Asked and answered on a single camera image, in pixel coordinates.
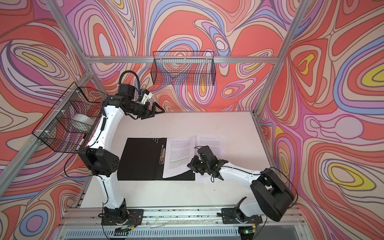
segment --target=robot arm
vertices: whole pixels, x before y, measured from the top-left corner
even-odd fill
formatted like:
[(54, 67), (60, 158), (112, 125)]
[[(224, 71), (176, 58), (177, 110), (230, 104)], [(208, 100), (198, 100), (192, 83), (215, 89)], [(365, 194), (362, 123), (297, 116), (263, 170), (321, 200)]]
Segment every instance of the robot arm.
[[(119, 92), (116, 95), (109, 95), (105, 99), (101, 105), (103, 117), (95, 134), (88, 146), (79, 151), (79, 156), (87, 168), (92, 171), (93, 175), (98, 176), (97, 179), (103, 190), (105, 213), (102, 225), (111, 225), (110, 222), (121, 225), (128, 218), (125, 199), (121, 195), (116, 172), (120, 159), (110, 152), (112, 138), (119, 121), (124, 115), (132, 117), (131, 114), (133, 114), (137, 118), (145, 119), (164, 112), (164, 109), (156, 102), (153, 103), (152, 109), (149, 109), (149, 103), (146, 101), (151, 94), (147, 90), (141, 95), (139, 94), (137, 101), (133, 101), (134, 92), (134, 86), (120, 84)], [(263, 213), (272, 220), (279, 221), (292, 203), (293, 194), (271, 169), (261, 172), (252, 171), (237, 167), (226, 160), (218, 160), (209, 146), (204, 146), (197, 152), (199, 156), (195, 156), (187, 165), (193, 171), (236, 182), (252, 190), (255, 199), (242, 198), (235, 207), (236, 219), (240, 222), (246, 222), (250, 217)]]
[(255, 199), (242, 198), (235, 207), (240, 222), (263, 213), (278, 222), (293, 202), (292, 192), (271, 169), (252, 171), (218, 160), (209, 146), (201, 147), (197, 152), (199, 156), (187, 165), (194, 172), (238, 183), (253, 192)]
[[(119, 82), (121, 82), (122, 76), (125, 73), (134, 72), (130, 70), (123, 72)], [(108, 222), (123, 224), (128, 218), (125, 199), (121, 195), (116, 172), (120, 159), (110, 152), (113, 135), (119, 121), (124, 115), (129, 115), (133, 119), (145, 119), (164, 112), (164, 109), (156, 102), (153, 102), (152, 109), (149, 108), (147, 100), (152, 94), (148, 90), (143, 91), (142, 94), (139, 93), (137, 101), (133, 100), (134, 92), (134, 86), (120, 83), (118, 93), (116, 95), (109, 95), (101, 103), (103, 116), (87, 147), (81, 149), (78, 153), (85, 166), (92, 171), (94, 176), (97, 176), (101, 185), (104, 195), (103, 204), (105, 212), (102, 224), (106, 222), (105, 225), (108, 225)]]

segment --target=black cable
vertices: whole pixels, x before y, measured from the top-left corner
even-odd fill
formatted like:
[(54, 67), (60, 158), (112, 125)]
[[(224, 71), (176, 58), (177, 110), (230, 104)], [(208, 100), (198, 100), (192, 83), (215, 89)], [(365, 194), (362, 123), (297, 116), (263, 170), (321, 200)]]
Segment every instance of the black cable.
[(212, 174), (211, 174), (211, 182), (215, 182), (214, 173), (219, 170), (220, 168), (217, 168)]
[(74, 154), (72, 154), (71, 157), (69, 157), (69, 158), (67, 159), (67, 161), (66, 161), (65, 164), (64, 164), (64, 174), (65, 174), (68, 178), (73, 178), (73, 179), (83, 178), (83, 177), (70, 177), (70, 176), (68, 176), (68, 174), (67, 174), (65, 168), (66, 168), (66, 166), (67, 166), (68, 161), (69, 161), (75, 154), (77, 154), (77, 153), (79, 153), (79, 152), (81, 152), (81, 151), (83, 151), (83, 150), (85, 150), (85, 149), (88, 149), (88, 148), (92, 147), (95, 143), (97, 143), (97, 140), (99, 139), (99, 137), (100, 137), (100, 135), (101, 135), (101, 132), (102, 132), (102, 131), (100, 131), (99, 135), (97, 136), (97, 138), (96, 138), (96, 140), (95, 140), (95, 142), (94, 142), (93, 144), (91, 144), (90, 146), (88, 146), (88, 147), (86, 147), (86, 148), (84, 148), (84, 149), (82, 149), (82, 150), (79, 150), (79, 151), (75, 152)]
[(67, 159), (67, 161), (66, 161), (65, 164), (64, 164), (64, 174), (65, 174), (68, 178), (72, 178), (72, 179), (83, 178), (83, 177), (70, 177), (70, 176), (68, 176), (68, 174), (67, 174), (67, 172), (66, 172), (66, 170), (65, 170), (65, 168), (66, 168), (66, 166), (67, 166), (67, 163), (68, 163), (68, 161), (69, 161), (69, 160), (70, 160), (76, 153), (79, 153), (79, 152), (81, 152), (81, 151), (83, 151), (83, 150), (86, 150), (86, 149), (92, 147), (95, 143), (97, 143), (97, 140), (99, 139), (99, 137), (100, 137), (100, 135), (101, 135), (101, 132), (104, 131), (104, 127), (105, 127), (105, 123), (106, 123), (106, 122), (107, 122), (107, 118), (103, 118), (103, 123), (101, 124), (101, 127), (100, 127), (100, 133), (99, 133), (99, 135), (97, 136), (96, 140), (93, 142), (93, 144), (91, 144), (90, 146), (88, 146), (88, 147), (86, 147), (86, 148), (84, 148), (84, 149), (82, 149), (82, 150), (79, 150), (79, 151), (75, 152), (74, 154), (72, 154), (71, 157), (69, 157), (69, 158)]
[[(131, 70), (125, 70), (124, 72), (122, 72), (121, 73), (121, 75), (120, 75), (120, 77), (119, 77), (119, 86), (118, 86), (118, 93), (120, 92), (120, 84), (121, 84), (121, 81), (122, 81), (122, 78), (123, 78), (123, 76), (125, 75), (125, 74), (127, 74), (127, 73), (133, 73), (134, 75), (135, 75), (135, 77), (136, 77), (136, 81), (137, 81), (137, 86), (138, 86), (138, 88), (140, 89), (140, 80), (139, 80), (139, 76), (134, 72), (134, 71), (131, 71)], [(138, 95), (139, 95), (139, 97), (138, 97), (138, 99), (140, 99), (140, 92), (139, 92), (139, 90), (136, 88), (136, 90), (137, 90), (137, 93), (138, 93)]]
[(137, 116), (136, 118), (134, 118), (132, 115), (130, 115), (129, 113), (127, 113), (128, 116), (130, 116), (133, 120), (137, 120), (139, 118), (139, 116)]
[(255, 238), (257, 237), (257, 235), (260, 234), (260, 232), (263, 230), (263, 228), (264, 228), (264, 226), (265, 226), (267, 220), (268, 220), (268, 217), (266, 217), (265, 222), (264, 222), (262, 228), (260, 228), (260, 231), (259, 231), (253, 238), (252, 238), (252, 240), (255, 239)]
[(104, 185), (104, 190), (105, 190), (105, 193), (107, 194), (107, 201), (105, 203), (103, 203), (103, 205), (106, 205), (107, 202), (109, 201), (109, 196), (108, 196), (108, 193), (107, 193), (107, 188), (105, 187), (105, 184), (104, 184), (104, 179), (102, 177), (100, 177), (99, 175), (96, 175), (98, 176), (99, 178), (101, 178), (101, 180), (103, 181), (103, 185)]
[(103, 116), (106, 117), (107, 115), (105, 114), (105, 110), (104, 110), (104, 101), (102, 101), (100, 103), (100, 109), (101, 109), (101, 113), (103, 114)]
[(293, 183), (289, 180), (289, 178), (282, 172), (282, 171), (280, 171), (279, 169), (277, 169), (277, 168), (275, 168), (275, 167), (270, 167), (269, 169), (271, 169), (271, 168), (273, 168), (273, 169), (276, 169), (277, 171), (279, 171), (288, 181), (289, 181), (289, 183), (292, 185), (292, 187), (295, 189), (295, 191), (296, 191), (296, 200), (295, 200), (295, 202), (291, 205), (291, 206), (289, 206), (288, 208), (291, 208), (291, 207), (293, 207), (293, 206), (295, 206), (295, 204), (297, 203), (297, 200), (299, 199), (299, 193), (297, 192), (297, 189), (296, 189), (296, 187), (293, 185)]
[[(103, 204), (103, 208), (102, 208), (102, 210), (101, 210), (101, 214), (104, 215), (104, 204)], [(105, 237), (106, 237), (108, 240), (111, 240), (111, 239), (105, 234), (104, 226), (103, 226), (103, 225), (101, 225), (101, 228), (103, 229), (103, 233), (104, 233)]]
[(244, 171), (244, 170), (241, 170), (241, 169), (235, 168), (235, 167), (228, 167), (228, 166), (222, 166), (222, 167), (227, 167), (227, 168), (231, 168), (231, 169), (236, 169), (236, 170), (239, 170), (239, 171), (242, 171), (242, 172), (245, 172), (245, 173), (251, 174), (251, 175), (261, 175), (261, 173), (258, 173), (258, 174), (254, 174), (254, 173), (250, 173), (250, 172), (247, 172), (247, 171)]

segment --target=black wire basket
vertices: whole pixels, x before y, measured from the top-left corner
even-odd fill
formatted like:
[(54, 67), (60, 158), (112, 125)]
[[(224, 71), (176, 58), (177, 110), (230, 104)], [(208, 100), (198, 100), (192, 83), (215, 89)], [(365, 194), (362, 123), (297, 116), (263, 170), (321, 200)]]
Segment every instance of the black wire basket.
[(53, 112), (56, 116), (48, 126), (42, 131), (36, 130), (51, 111), (43, 117), (32, 132), (55, 152), (74, 153), (88, 143), (101, 117), (100, 102), (107, 97), (106, 93), (89, 87), (77, 86), (73, 93), (71, 92), (69, 91), (68, 94), (72, 95), (64, 106), (54, 110), (57, 111), (57, 113)]
[(213, 51), (154, 51), (154, 85), (215, 85)]

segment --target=white tabletop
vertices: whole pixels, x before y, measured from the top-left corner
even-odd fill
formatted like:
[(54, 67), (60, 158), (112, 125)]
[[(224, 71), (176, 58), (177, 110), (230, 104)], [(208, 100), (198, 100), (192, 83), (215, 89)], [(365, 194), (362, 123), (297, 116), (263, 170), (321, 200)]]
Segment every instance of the white tabletop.
[[(111, 152), (118, 157), (129, 137), (224, 137), (225, 159), (239, 167), (264, 170), (270, 167), (249, 112), (164, 113), (154, 118), (133, 120), (125, 116), (114, 135)], [(236, 204), (251, 190), (229, 181), (119, 181), (127, 207), (164, 207)], [(103, 194), (96, 177), (86, 191), (81, 207), (102, 207)]]

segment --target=psychedelic wall pattern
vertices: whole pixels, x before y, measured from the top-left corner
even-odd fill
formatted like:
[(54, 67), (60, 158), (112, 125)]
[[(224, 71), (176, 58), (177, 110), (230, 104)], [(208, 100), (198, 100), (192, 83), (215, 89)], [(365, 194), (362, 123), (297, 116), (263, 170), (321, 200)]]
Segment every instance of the psychedelic wall pattern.
[[(138, 73), (141, 88), (153, 93), (152, 100), (166, 111), (251, 111), (254, 109), (272, 64), (231, 63), (227, 76), (216, 73), (214, 86), (153, 85), (147, 64), (95, 63), (93, 69), (107, 92), (116, 93), (120, 74), (125, 70)], [(126, 74), (124, 83), (137, 87), (133, 74)]]
[[(44, 4), (0, 3), (0, 168), (13, 159), (64, 90), (83, 74), (74, 51)], [(67, 154), (40, 146), (0, 198), (0, 239), (48, 239), (85, 178), (63, 177)], [(81, 161), (71, 175), (85, 176)]]
[[(91, 56), (204, 50), (212, 50), (216, 56), (276, 56), (297, 4), (277, 0), (85, 0), (63, 2), (61, 8)], [(217, 64), (214, 87), (178, 87), (152, 86), (151, 64), (93, 65), (110, 93), (117, 91), (119, 73), (136, 71), (167, 111), (253, 110), (270, 68), (270, 64)]]
[(314, 239), (384, 238), (383, 59), (383, 1), (314, 1), (258, 110)]

